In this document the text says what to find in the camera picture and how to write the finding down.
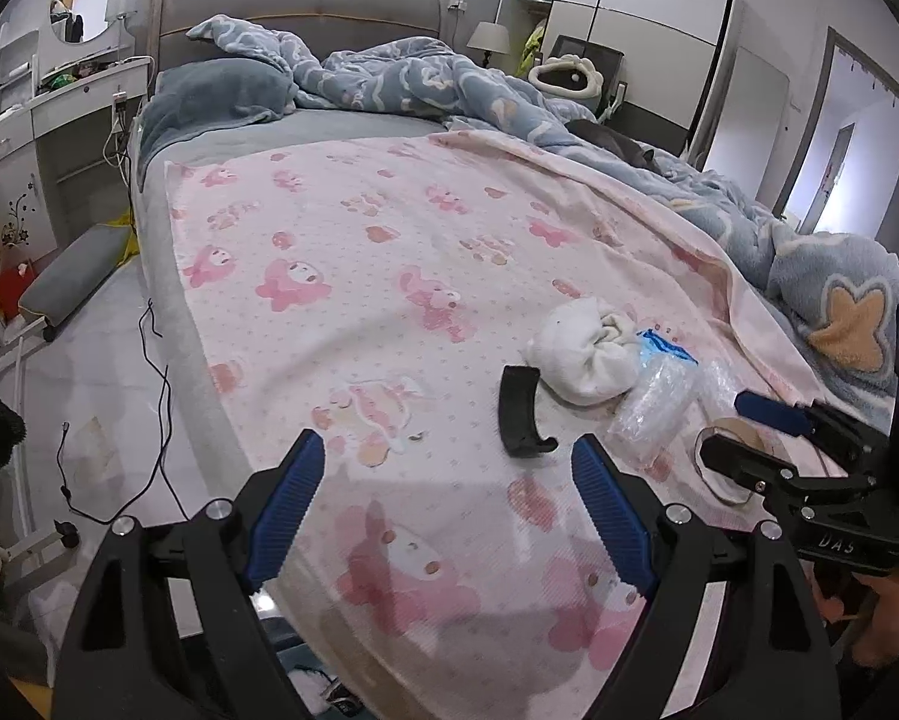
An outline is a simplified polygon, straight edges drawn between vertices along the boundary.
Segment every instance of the white cloth bundle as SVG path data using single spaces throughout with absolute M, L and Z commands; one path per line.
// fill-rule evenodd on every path
M 523 351 L 563 400 L 592 406 L 621 395 L 639 377 L 635 324 L 601 298 L 553 309 Z

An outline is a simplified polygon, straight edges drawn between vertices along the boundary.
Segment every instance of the pink blanket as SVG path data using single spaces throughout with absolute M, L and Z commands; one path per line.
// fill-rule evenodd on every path
M 302 428 L 326 480 L 270 588 L 382 717 L 582 716 L 642 608 L 573 487 L 611 406 L 542 391 L 560 448 L 513 461 L 503 365 L 549 311 L 599 295 L 638 328 L 788 401 L 825 396 L 705 233 L 615 180 L 499 133 L 312 143 L 167 166 L 179 277 L 251 464 Z M 690 455 L 694 406 L 648 472 L 664 501 L 750 528 Z M 807 473 L 815 452 L 777 442 Z

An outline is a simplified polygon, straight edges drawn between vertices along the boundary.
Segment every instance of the silver bolt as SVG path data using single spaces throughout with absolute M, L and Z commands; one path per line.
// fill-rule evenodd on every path
M 132 517 L 118 517 L 112 523 L 112 532 L 116 533 L 116 536 L 126 536 L 134 527 L 136 521 Z
M 232 514 L 232 503 L 225 498 L 217 498 L 206 504 L 206 516 L 209 519 L 226 519 Z
M 759 533 L 769 539 L 769 541 L 779 541 L 782 538 L 782 528 L 771 519 L 764 519 L 759 523 Z
M 675 522 L 676 525 L 685 525 L 692 519 L 692 512 L 686 509 L 683 504 L 674 503 L 672 506 L 666 507 L 666 516 L 670 522 Z

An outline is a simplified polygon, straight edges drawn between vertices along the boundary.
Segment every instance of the white tile floor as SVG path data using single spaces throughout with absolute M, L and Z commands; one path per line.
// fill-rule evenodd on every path
M 137 322 L 146 309 L 146 284 L 139 258 L 110 276 L 91 300 L 72 317 L 56 341 L 35 351 L 23 369 L 22 416 L 27 437 L 23 457 L 37 527 L 54 519 L 69 520 L 80 530 L 82 544 L 59 557 L 48 572 L 63 565 L 55 579 L 35 587 L 19 602 L 17 617 L 28 610 L 51 652 L 62 643 L 69 613 L 105 528 L 68 512 L 59 485 L 55 455 L 62 423 L 70 430 L 62 462 L 73 504 L 108 519 L 145 485 L 160 444 L 157 404 L 161 380 L 143 360 Z M 157 317 L 157 329 L 160 323 Z M 158 338 L 147 336 L 150 357 L 161 367 Z M 0 396 L 11 402 L 13 375 L 0 378 Z M 166 469 L 187 512 L 208 501 L 182 420 L 174 419 Z M 10 477 L 0 473 L 0 543 L 20 533 Z M 181 519 L 161 479 L 133 504 L 144 525 Z M 54 553 L 47 553 L 53 560 Z M 174 583 L 174 603 L 182 635 L 200 630 L 192 595 Z

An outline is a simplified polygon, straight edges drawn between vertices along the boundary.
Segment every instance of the headboard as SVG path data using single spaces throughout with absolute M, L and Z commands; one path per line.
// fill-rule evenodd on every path
M 147 49 L 155 69 L 225 56 L 187 30 L 225 13 L 266 28 L 294 32 L 318 59 L 336 50 L 362 50 L 413 35 L 438 37 L 440 0 L 152 0 Z

